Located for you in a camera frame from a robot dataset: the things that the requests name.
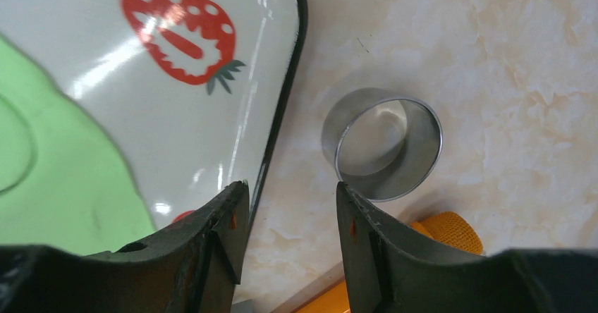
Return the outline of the green dough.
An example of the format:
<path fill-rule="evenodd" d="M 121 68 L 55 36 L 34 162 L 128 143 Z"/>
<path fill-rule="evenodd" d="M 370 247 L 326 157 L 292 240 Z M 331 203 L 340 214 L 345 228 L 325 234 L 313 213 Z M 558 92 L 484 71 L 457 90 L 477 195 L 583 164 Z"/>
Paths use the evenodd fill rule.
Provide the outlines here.
<path fill-rule="evenodd" d="M 116 145 L 48 74 L 1 41 L 1 244 L 73 254 L 155 231 Z"/>

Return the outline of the metal ring cutter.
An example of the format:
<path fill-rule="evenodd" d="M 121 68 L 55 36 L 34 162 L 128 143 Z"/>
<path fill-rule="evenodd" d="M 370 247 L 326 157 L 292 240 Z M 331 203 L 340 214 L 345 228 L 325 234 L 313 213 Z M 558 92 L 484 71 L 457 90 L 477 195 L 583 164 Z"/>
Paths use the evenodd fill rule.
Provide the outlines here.
<path fill-rule="evenodd" d="M 422 100 L 368 87 L 332 106 L 321 143 L 341 182 L 371 202 L 389 202 L 411 193 L 432 172 L 443 130 Z"/>

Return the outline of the white strawberry tray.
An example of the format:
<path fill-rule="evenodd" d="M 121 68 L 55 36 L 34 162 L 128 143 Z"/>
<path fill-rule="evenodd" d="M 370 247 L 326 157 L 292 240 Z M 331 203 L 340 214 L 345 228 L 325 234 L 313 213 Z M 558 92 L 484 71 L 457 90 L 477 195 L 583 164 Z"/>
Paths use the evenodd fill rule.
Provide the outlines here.
<path fill-rule="evenodd" d="M 1 41 L 109 136 L 156 232 L 237 180 L 256 202 L 303 2 L 1 0 Z"/>

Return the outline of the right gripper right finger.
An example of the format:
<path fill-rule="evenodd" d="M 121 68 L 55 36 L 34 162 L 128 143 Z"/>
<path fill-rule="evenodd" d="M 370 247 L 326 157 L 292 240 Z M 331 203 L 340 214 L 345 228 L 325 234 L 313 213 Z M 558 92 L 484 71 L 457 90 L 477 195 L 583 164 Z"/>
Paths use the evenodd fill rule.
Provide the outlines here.
<path fill-rule="evenodd" d="M 336 189 L 352 312 L 596 312 L 595 249 L 483 257 L 437 242 L 346 183 Z"/>

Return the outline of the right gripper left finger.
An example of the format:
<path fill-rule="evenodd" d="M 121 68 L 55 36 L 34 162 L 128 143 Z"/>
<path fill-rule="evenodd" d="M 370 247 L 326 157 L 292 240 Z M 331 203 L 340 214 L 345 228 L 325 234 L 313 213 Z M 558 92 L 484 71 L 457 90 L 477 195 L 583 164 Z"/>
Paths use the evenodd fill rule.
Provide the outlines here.
<path fill-rule="evenodd" d="M 229 312 L 250 232 L 248 185 L 115 252 L 1 248 L 2 312 Z"/>

